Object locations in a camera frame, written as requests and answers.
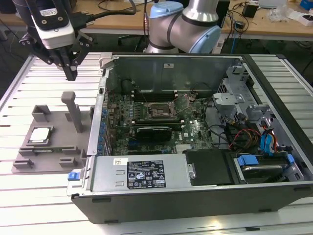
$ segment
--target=blue latch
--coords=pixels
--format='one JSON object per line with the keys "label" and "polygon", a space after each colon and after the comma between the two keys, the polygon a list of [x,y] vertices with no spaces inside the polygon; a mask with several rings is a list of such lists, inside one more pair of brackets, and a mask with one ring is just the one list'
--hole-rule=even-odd
{"label": "blue latch", "polygon": [[294,163],[294,158],[291,154],[288,154],[287,158],[288,158],[290,164]]}
{"label": "blue latch", "polygon": [[259,161],[255,155],[241,155],[237,158],[237,161],[240,166],[242,165],[258,165]]}
{"label": "blue latch", "polygon": [[78,181],[80,180],[80,172],[71,172],[67,177],[68,181]]}

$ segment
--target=motherboard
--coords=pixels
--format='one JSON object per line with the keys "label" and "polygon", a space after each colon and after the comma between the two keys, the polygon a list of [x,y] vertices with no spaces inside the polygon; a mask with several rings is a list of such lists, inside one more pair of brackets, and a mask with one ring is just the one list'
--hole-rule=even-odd
{"label": "motherboard", "polygon": [[108,93],[97,155],[173,154],[212,148],[203,121],[203,103],[207,99],[195,97],[177,92],[153,97]]}

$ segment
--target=floor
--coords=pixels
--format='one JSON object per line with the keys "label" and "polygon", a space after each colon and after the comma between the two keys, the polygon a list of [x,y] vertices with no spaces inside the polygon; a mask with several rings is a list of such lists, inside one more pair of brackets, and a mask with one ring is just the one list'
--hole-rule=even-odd
{"label": "floor", "polygon": [[[11,32],[6,32],[8,40],[0,42],[0,98],[23,65],[23,61],[28,57],[28,50],[23,48]],[[21,38],[23,32],[16,32]],[[117,44],[117,39],[121,35],[91,35],[95,39],[92,51],[114,51],[114,52],[134,52],[139,36],[128,38],[122,41],[122,45]],[[222,53],[230,53],[232,40],[228,40]],[[137,52],[144,49],[144,42],[138,47]],[[283,54],[291,64],[301,72],[307,63],[313,58],[313,53],[307,49],[299,47],[295,42],[287,41],[260,41],[260,40],[236,40],[234,53],[245,54]],[[304,77],[313,83],[313,64],[311,64]]]}

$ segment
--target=warning label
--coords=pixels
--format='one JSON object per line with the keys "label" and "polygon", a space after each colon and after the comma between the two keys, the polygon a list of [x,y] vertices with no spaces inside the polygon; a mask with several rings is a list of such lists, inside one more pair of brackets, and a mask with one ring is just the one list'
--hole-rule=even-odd
{"label": "warning label", "polygon": [[163,161],[128,162],[127,176],[129,189],[166,187]]}

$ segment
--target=screw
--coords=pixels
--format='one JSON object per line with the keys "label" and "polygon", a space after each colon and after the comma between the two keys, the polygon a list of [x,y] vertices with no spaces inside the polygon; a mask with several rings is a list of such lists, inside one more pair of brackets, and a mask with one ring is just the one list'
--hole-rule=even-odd
{"label": "screw", "polygon": [[190,177],[190,179],[195,179],[196,178],[196,174],[194,173],[194,172],[192,172],[192,171],[190,171],[189,172],[189,177]]}

